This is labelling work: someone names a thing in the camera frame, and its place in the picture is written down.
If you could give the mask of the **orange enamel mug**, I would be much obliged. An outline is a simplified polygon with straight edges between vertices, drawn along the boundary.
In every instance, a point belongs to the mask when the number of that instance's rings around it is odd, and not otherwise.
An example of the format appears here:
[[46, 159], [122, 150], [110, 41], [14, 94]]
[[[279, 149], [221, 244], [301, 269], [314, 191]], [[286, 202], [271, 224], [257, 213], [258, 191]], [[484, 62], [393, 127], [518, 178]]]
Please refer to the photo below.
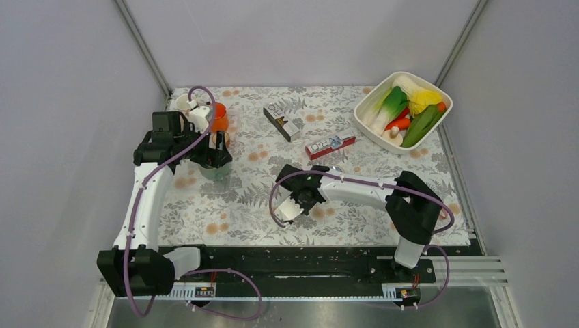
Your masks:
[[215, 103], [215, 121], [211, 127], [212, 132], [227, 131], [229, 128], [229, 118], [227, 115], [227, 110], [224, 104], [216, 102]]

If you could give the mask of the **pink mug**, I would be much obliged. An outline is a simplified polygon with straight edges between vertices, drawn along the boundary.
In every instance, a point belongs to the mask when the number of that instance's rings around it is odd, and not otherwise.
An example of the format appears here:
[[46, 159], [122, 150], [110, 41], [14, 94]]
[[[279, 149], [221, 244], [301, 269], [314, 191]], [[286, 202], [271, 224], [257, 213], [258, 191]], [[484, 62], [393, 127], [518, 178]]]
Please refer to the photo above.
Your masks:
[[190, 111], [196, 106], [197, 101], [194, 98], [190, 100], [188, 94], [178, 96], [175, 100], [175, 108], [181, 112]]

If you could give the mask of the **small orange cup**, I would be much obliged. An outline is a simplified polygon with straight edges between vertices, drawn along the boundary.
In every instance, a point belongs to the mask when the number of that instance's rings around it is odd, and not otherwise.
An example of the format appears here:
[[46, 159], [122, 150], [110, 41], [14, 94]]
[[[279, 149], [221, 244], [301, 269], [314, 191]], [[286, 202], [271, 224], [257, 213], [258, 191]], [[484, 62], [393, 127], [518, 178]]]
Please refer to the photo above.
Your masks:
[[227, 148], [229, 148], [229, 147], [230, 147], [230, 142], [231, 142], [229, 133], [228, 133], [228, 132], [224, 132], [224, 133], [223, 133], [223, 137], [224, 137], [225, 146], [226, 146]]

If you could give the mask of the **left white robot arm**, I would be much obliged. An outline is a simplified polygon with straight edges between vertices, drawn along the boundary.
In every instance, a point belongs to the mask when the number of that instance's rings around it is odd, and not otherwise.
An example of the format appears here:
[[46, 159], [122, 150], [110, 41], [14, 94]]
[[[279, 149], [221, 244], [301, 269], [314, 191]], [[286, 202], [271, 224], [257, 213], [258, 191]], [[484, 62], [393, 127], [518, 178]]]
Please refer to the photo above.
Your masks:
[[126, 218], [112, 249], [100, 251], [96, 261], [116, 297], [167, 295], [186, 273], [197, 281], [211, 274], [212, 263], [198, 247], [159, 252], [165, 196], [183, 160], [209, 169], [226, 167], [232, 161], [226, 132], [202, 131], [178, 111], [153, 113], [152, 129], [133, 152], [134, 184]]

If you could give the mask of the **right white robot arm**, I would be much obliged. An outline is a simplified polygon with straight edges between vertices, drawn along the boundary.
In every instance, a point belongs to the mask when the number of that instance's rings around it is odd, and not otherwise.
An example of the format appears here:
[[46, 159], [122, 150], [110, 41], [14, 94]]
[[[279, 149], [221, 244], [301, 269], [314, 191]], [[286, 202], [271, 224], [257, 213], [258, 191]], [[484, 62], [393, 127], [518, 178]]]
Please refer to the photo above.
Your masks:
[[349, 202], [386, 212], [399, 234], [391, 270], [403, 282], [419, 272], [419, 258], [436, 233], [444, 208], [442, 200], [409, 171], [380, 180], [345, 174], [327, 166], [301, 170], [285, 165], [277, 176], [272, 197], [279, 187], [289, 194], [279, 205], [269, 204], [269, 208], [274, 222], [282, 228], [324, 202]]

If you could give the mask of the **green ceramic mug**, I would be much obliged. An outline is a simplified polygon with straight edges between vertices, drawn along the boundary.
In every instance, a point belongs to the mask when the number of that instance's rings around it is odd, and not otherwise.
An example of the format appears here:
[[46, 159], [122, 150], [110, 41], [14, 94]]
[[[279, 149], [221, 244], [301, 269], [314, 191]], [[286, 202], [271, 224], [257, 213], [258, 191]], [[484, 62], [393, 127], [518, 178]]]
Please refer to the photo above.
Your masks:
[[229, 166], [222, 166], [219, 168], [201, 166], [199, 171], [201, 175], [208, 180], [225, 182], [229, 179], [231, 168]]

